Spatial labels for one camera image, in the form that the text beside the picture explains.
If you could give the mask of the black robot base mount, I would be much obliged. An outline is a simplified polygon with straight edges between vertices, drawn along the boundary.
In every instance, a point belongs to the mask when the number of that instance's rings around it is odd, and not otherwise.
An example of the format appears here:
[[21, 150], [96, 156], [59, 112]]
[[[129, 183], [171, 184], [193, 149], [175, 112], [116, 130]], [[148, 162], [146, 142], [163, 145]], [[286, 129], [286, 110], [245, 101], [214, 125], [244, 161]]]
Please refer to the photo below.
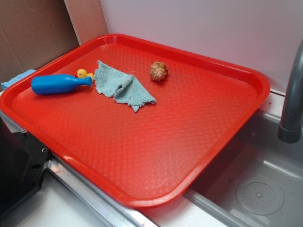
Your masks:
[[0, 218], [41, 189], [49, 156], [30, 132], [11, 132], [0, 121]]

